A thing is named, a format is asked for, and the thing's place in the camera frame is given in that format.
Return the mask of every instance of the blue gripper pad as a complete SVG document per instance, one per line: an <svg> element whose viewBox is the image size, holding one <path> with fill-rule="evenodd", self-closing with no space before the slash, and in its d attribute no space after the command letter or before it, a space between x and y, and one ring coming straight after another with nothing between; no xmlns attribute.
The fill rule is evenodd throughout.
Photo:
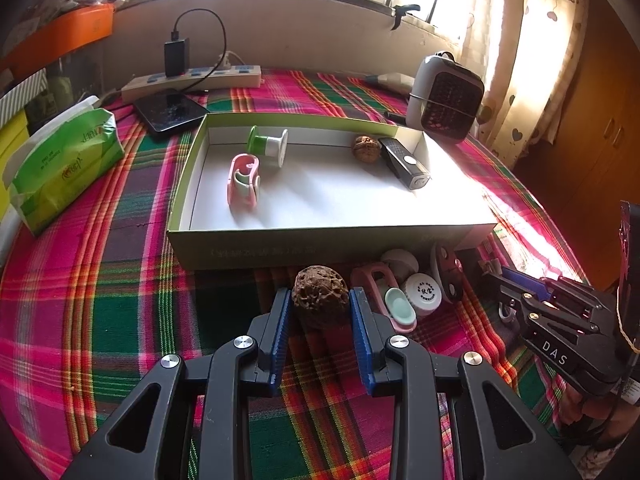
<svg viewBox="0 0 640 480"><path fill-rule="evenodd" d="M369 395L372 394L376 380L373 377L373 352L367 337L367 331L364 327L362 313L358 306L355 292L349 291L349 304L351 307L351 329L353 331L353 346L356 351L356 359L358 361L358 371L362 384L367 389Z"/></svg>
<svg viewBox="0 0 640 480"><path fill-rule="evenodd" d="M284 361L287 358L287 346L289 345L289 311L291 308L291 291L287 291L284 305L280 312L280 319L276 327L276 335L273 339L273 351L271 351L271 374L269 385L273 394L276 394L282 380Z"/></svg>
<svg viewBox="0 0 640 480"><path fill-rule="evenodd" d="M510 282L517 283L524 288L528 288L531 292L535 292L539 301L549 301L551 299L551 293L546 290L546 285L532 276L505 266L502 267L502 275Z"/></svg>

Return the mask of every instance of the yellow box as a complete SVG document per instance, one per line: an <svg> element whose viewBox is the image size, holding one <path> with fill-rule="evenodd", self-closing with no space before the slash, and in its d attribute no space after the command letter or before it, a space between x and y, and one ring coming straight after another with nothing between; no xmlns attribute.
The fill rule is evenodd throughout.
<svg viewBox="0 0 640 480"><path fill-rule="evenodd" d="M4 170L7 160L26 140L29 139L27 130L27 116L20 110L0 130L0 174ZM0 218L4 216L9 205L9 192L0 186Z"/></svg>

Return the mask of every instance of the cabinet door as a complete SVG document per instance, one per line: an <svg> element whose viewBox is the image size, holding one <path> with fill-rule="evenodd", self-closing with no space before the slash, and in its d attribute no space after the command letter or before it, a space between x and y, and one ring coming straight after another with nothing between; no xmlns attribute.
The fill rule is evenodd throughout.
<svg viewBox="0 0 640 480"><path fill-rule="evenodd" d="M626 58L630 85L616 127L558 224L597 288L620 274L620 201L640 203L640 54Z"/></svg>
<svg viewBox="0 0 640 480"><path fill-rule="evenodd" d="M610 144L610 121L629 82L626 53L633 41L606 0L590 0L583 26L584 45L556 142L533 146L515 170L556 221Z"/></svg>

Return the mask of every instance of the walnut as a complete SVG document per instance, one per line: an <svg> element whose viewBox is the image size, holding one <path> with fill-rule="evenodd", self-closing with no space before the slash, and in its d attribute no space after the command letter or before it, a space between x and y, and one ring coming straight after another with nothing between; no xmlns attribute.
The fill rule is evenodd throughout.
<svg viewBox="0 0 640 480"><path fill-rule="evenodd" d="M351 153L360 162L372 164L380 158L380 144L376 139L362 135L354 139Z"/></svg>
<svg viewBox="0 0 640 480"><path fill-rule="evenodd" d="M347 284L329 267L301 270L293 285L292 299L298 318L309 328L325 329L348 320Z"/></svg>

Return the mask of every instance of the black charger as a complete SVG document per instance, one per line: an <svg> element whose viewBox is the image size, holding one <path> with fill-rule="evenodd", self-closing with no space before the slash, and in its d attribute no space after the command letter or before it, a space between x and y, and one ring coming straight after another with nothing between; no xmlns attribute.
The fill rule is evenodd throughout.
<svg viewBox="0 0 640 480"><path fill-rule="evenodd" d="M216 19L220 22L220 28L222 29L222 56L216 63L216 65L209 70L209 72L204 75L201 79L197 79L186 88L182 89L182 93L185 93L192 88L201 84L205 79L207 79L211 74L213 74L222 64L225 59L226 54L226 28L225 24L222 22L220 16L218 16L213 10L204 9L201 7L197 7L196 9L185 10L178 18L175 20L174 30L171 31L171 41L167 41L164 44L164 74L167 77L176 77L182 74L187 73L189 70L189 38L184 38L184 40L180 39L180 32L178 32L178 22L180 22L181 17L185 14L189 14L190 12L194 12L195 10L202 10L204 12L208 12L209 14L213 14Z"/></svg>
<svg viewBox="0 0 640 480"><path fill-rule="evenodd" d="M180 33L172 30L171 41L164 44L164 75L174 77L189 69L189 38L180 40Z"/></svg>

